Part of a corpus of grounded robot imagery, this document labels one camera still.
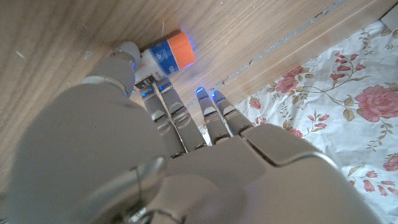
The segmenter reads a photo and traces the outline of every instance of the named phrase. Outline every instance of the wooden panel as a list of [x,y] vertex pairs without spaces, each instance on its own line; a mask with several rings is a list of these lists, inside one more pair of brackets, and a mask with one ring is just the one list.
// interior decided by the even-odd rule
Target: wooden panel
[[[303,63],[316,57],[352,33],[379,19],[397,1],[351,0],[303,30],[287,43],[245,69],[225,85],[223,92],[232,104],[239,103]],[[198,103],[189,108],[193,119],[203,123]]]
[[[182,101],[192,102],[199,86],[213,88],[334,1],[217,1],[220,10],[209,8],[199,23],[191,24],[187,16],[181,26],[182,30],[192,30],[187,33],[191,35],[197,62],[170,77]],[[224,11],[226,4],[234,5]],[[139,95],[131,100],[141,103]]]

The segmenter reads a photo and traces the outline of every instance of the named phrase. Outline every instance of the pink rose pattern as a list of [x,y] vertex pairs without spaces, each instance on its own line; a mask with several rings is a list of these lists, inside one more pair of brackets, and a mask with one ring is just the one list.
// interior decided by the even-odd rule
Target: pink rose pattern
[[359,108],[363,109],[361,116],[375,123],[380,118],[396,118],[398,116],[398,92],[390,88],[376,85],[368,87],[355,97]]
[[337,62],[337,63],[347,63],[346,60],[342,60],[342,59],[336,59],[335,62]]
[[339,58],[344,58],[344,55],[340,54],[339,52],[337,52],[335,55],[336,55],[337,57],[339,57]]
[[251,108],[255,108],[257,110],[261,108],[260,100],[253,96],[250,98],[249,105]]
[[347,67],[345,65],[340,65],[339,67],[337,67],[337,72],[343,72],[343,71],[348,71],[351,70],[350,67]]
[[353,54],[353,55],[351,55],[351,57],[349,58],[349,59],[351,59],[351,60],[355,60],[356,59],[356,57],[358,57],[359,56],[359,54]]
[[303,69],[303,67],[299,66],[295,70],[293,70],[293,71],[289,72],[288,74],[286,74],[285,77],[287,77],[287,76],[293,76],[293,77],[297,76],[297,75],[299,75],[301,73],[302,69]]
[[397,171],[398,170],[398,153],[389,155],[387,162],[383,164],[386,171]]
[[326,124],[323,124],[323,123],[319,123],[319,124],[316,124],[315,127],[325,129],[325,128],[327,127],[327,125],[326,125]]
[[296,88],[299,81],[294,78],[293,74],[286,75],[281,81],[276,84],[276,92],[287,93]]
[[326,119],[329,118],[329,115],[325,114],[324,116],[322,116],[321,118],[319,118],[319,121],[324,121]]
[[303,138],[303,134],[301,133],[300,130],[297,130],[297,129],[294,129],[294,128],[290,127],[290,128],[288,129],[288,131],[289,131],[290,133],[294,134],[295,136],[299,137],[299,138]]
[[378,178],[379,175],[378,173],[376,173],[374,170],[372,171],[368,171],[367,173],[365,173],[365,176],[361,177],[361,176],[354,176],[353,174],[360,168],[361,166],[356,166],[353,167],[349,170],[348,175],[346,178],[349,179],[353,179],[353,180],[349,180],[348,183],[354,187],[355,182],[358,179],[362,179],[363,180],[363,189],[366,192],[375,192],[376,189],[374,188],[374,184],[377,185],[377,188],[380,192],[380,195],[382,196],[388,196],[389,194],[387,193],[386,189],[388,191],[390,191],[391,194],[398,196],[398,191],[394,188],[392,188],[391,186],[395,185],[395,183],[393,181],[390,180],[382,180],[382,181],[377,181],[375,180],[375,178]]
[[253,125],[255,125],[255,126],[259,126],[259,125],[261,125],[261,124],[265,124],[266,122],[267,122],[267,118],[262,118],[262,117],[260,116],[260,117],[255,118],[254,122],[252,122],[252,123],[253,123]]
[[338,78],[343,78],[344,76],[346,76],[345,74],[330,74],[330,78],[332,80],[336,80]]
[[357,64],[356,66],[355,66],[355,69],[356,70],[362,70],[362,69],[364,69],[364,68],[366,68],[364,65],[361,65],[361,64]]

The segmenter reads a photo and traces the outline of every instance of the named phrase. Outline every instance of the wooden surface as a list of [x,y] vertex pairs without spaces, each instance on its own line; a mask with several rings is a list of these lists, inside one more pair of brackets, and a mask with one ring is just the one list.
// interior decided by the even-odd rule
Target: wooden surface
[[[226,82],[219,90],[232,104],[239,103],[379,19],[396,2],[397,0],[348,1]],[[197,123],[202,122],[203,116],[198,103],[190,108],[190,112]]]
[[[7,184],[15,146],[35,115],[60,92],[79,84],[95,63],[121,41],[132,40],[144,47],[173,30],[185,31],[197,62],[170,78],[183,102],[189,103],[195,99],[199,86],[213,88],[333,2],[1,1],[0,187]],[[358,9],[351,6],[348,10]],[[351,14],[340,14],[339,21]],[[314,37],[307,36],[298,43],[308,44]],[[298,47],[290,45],[279,58],[286,58],[286,52]],[[300,63],[301,60],[294,60],[289,66]],[[257,87],[248,87],[247,81],[259,74],[268,75],[263,71],[240,75],[243,85],[233,86],[244,94],[232,101],[253,92]],[[236,90],[223,88],[223,92],[231,96]]]

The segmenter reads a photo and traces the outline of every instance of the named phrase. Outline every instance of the robotic hand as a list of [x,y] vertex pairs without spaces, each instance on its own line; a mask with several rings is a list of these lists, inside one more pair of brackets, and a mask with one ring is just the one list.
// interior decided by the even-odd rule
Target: robotic hand
[[139,60],[123,44],[36,117],[10,223],[379,223],[329,158],[218,91],[197,90],[212,146],[167,78],[140,90],[145,112],[126,98]]

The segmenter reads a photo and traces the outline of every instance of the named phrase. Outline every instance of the white fabric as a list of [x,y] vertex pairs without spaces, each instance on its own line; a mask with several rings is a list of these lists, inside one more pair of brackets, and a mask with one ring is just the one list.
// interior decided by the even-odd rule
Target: white fabric
[[236,108],[310,141],[385,223],[398,223],[397,91],[398,30],[376,21]]

